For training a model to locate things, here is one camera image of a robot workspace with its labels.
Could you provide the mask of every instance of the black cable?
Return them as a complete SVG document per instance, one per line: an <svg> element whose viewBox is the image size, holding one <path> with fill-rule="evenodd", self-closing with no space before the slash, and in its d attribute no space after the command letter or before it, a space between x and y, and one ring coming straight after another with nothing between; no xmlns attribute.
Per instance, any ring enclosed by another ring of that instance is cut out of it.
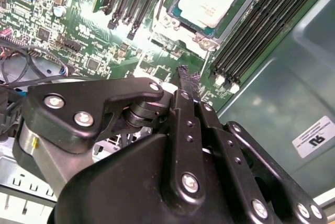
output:
<svg viewBox="0 0 335 224"><path fill-rule="evenodd" d="M16 47L16 46L13 46L13 45L7 44L7 43L0 44L0 47L11 48L12 49L12 51L9 54L6 54L6 52L4 51L5 55L2 57L1 62L0 62L1 72L2 72L2 75L3 75L4 80L5 80L6 83L9 83L8 74L5 72L5 61L7 60L7 58L9 56L11 56L15 51L18 51L19 53L21 53L26 58L25 67L22 70L22 72L20 73L19 77L15 80L15 82L20 81L29 69L29 64L28 64L28 60L27 60L27 56L29 56L28 53L25 52L24 50L20 49L19 47Z"/></svg>
<svg viewBox="0 0 335 224"><path fill-rule="evenodd" d="M45 79L47 76L43 74L43 72L41 72L37 66L35 65L35 63L33 62L31 55L27 54L27 62L28 65L30 66L30 68L32 69L32 71L40 78L40 79Z"/></svg>
<svg viewBox="0 0 335 224"><path fill-rule="evenodd" d="M92 81L90 77L84 77L84 76L63 76L63 75L57 75L57 76L48 76L43 79L35 79L30 81L23 81L23 82L16 82L16 83L10 83L8 84L8 87L10 88L19 88L19 87L25 87L25 86L33 86L38 85L40 83L46 83L46 82L52 82L56 80L71 80L71 79L78 79L82 81Z"/></svg>
<svg viewBox="0 0 335 224"><path fill-rule="evenodd" d="M34 50L40 50L41 52L45 53L46 55L48 55L49 57L53 58L53 60L55 62L58 62L62 65L63 68L68 68L67 65L55 54L53 54L52 52L46 50L43 47L39 47L39 46L34 46L34 45L28 45L28 46L20 46L21 49L26 49L26 50L30 50L30 49L34 49Z"/></svg>

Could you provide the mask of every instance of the green circuit board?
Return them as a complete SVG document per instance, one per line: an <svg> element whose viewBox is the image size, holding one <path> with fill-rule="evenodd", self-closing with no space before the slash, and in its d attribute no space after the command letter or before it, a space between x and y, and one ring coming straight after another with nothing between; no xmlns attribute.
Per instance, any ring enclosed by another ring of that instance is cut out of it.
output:
<svg viewBox="0 0 335 224"><path fill-rule="evenodd" d="M179 65L188 65L190 72L196 72L205 62L182 43L158 35L151 37L153 10L157 3L152 3L141 29L131 41L127 39L127 28L124 26L113 31L108 29L110 16L98 11L103 0L5 2L5 6L0 5L1 29L12 27L18 40L52 51L80 75L118 79L132 76L140 69L144 74L168 82ZM53 14L53 8L58 5L66 7L66 14L61 18ZM47 40L41 40L41 29L44 34L47 33ZM69 52L64 49L59 43L62 38L78 42L81 50ZM214 57L215 54L212 54L208 63ZM205 69L200 81L200 95L203 101L219 110L232 94L215 85L214 80L208 77L209 70Z"/></svg>

